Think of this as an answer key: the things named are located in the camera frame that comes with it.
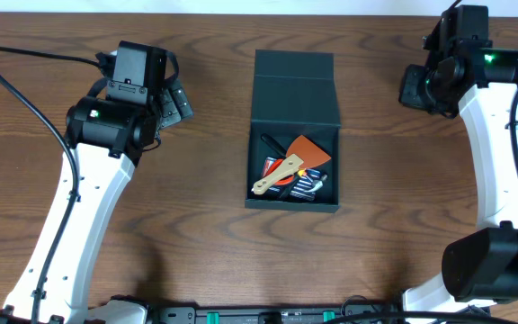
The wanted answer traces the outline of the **orange scraper wooden handle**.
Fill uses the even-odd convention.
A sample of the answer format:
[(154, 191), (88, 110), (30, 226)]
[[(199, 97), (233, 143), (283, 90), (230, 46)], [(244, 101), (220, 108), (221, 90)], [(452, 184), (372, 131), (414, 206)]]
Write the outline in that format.
[(252, 192), (262, 195), (283, 178), (301, 170), (324, 165), (330, 159), (322, 148), (304, 135), (300, 135), (288, 147), (286, 158), (269, 175), (253, 184)]

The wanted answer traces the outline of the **small steel claw hammer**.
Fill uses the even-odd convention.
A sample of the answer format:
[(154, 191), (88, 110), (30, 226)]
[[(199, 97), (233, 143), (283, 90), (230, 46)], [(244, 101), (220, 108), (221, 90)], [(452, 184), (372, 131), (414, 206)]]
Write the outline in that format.
[(321, 189), (324, 185), (324, 182), (327, 180), (327, 174), (322, 174), (317, 180), (313, 181), (313, 187), (308, 190), (308, 193), (314, 193)]

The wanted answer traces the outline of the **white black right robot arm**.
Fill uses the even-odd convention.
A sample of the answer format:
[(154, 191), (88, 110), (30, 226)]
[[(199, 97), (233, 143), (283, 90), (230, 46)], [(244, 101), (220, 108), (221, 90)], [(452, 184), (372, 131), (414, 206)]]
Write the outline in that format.
[(399, 102), (465, 124), (477, 184), (477, 229), (451, 243), (441, 272), (402, 294), (407, 323), (484, 320), (518, 301), (518, 51), (497, 49), (483, 5), (453, 3), (407, 67)]

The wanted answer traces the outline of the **dark green box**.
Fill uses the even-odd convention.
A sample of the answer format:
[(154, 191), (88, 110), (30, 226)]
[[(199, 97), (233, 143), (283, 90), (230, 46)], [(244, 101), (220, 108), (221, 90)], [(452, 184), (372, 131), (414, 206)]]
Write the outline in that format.
[[(327, 212), (339, 209), (339, 104), (331, 53), (259, 49), (255, 71), (248, 141), (245, 207), (292, 212)], [(253, 183), (267, 172), (278, 154), (262, 139), (268, 135), (284, 149), (303, 135), (318, 145), (330, 160), (308, 172), (300, 183), (325, 175), (322, 187), (303, 195), (293, 190), (279, 197), (274, 186), (263, 195), (252, 193)]]

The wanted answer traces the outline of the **red black pliers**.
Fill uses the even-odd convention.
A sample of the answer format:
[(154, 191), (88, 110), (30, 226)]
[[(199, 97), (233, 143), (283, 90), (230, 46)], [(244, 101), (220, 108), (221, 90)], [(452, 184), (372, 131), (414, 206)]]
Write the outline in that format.
[(294, 157), (284, 159), (264, 180), (265, 185), (274, 185), (297, 171), (299, 162)]

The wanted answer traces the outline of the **blue drill bit case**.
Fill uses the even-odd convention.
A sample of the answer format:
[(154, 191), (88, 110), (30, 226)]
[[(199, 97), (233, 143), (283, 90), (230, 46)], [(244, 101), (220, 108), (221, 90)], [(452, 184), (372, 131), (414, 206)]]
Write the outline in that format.
[[(316, 169), (306, 169), (307, 173), (302, 176), (299, 182), (294, 186), (290, 196), (288, 198), (297, 198), (300, 200), (305, 200), (312, 202), (315, 200), (316, 192), (308, 193), (308, 190), (313, 187), (313, 181), (317, 180), (323, 173)], [(280, 190), (283, 188), (285, 183), (292, 178), (292, 176), (288, 176), (281, 180), (280, 184), (275, 184), (271, 188), (268, 189), (268, 194), (272, 194), (278, 198)]]

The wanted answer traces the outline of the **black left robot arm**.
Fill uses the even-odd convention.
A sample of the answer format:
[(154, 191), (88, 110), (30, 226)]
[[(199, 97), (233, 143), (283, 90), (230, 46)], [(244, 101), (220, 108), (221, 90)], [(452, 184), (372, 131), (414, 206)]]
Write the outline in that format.
[(115, 296), (88, 304), (94, 265), (114, 207), (164, 128), (192, 117), (175, 54), (123, 41), (98, 53), (101, 71), (67, 111), (54, 200), (28, 265), (0, 309), (0, 323), (152, 323), (146, 302)]

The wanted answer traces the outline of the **black yellow screwdriver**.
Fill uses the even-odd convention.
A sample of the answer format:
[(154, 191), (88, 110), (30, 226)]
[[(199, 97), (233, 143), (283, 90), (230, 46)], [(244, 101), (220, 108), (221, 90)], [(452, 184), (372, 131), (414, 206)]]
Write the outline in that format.
[[(278, 166), (283, 161), (283, 159), (286, 158), (285, 148), (277, 140), (275, 140), (273, 137), (271, 137), (270, 135), (268, 135), (266, 133), (261, 135), (261, 140), (270, 149), (272, 149), (275, 153), (277, 153), (279, 155), (279, 162), (273, 163), (271, 165), (271, 168)], [(300, 178), (303, 177), (306, 173), (307, 173), (307, 171), (305, 169), (300, 169), (297, 174), (293, 175), (292, 178), (290, 178), (285, 183), (283, 188), (280, 190), (278, 199), (280, 201), (285, 201), (290, 196), (290, 193), (292, 192), (294, 186), (299, 182)]]

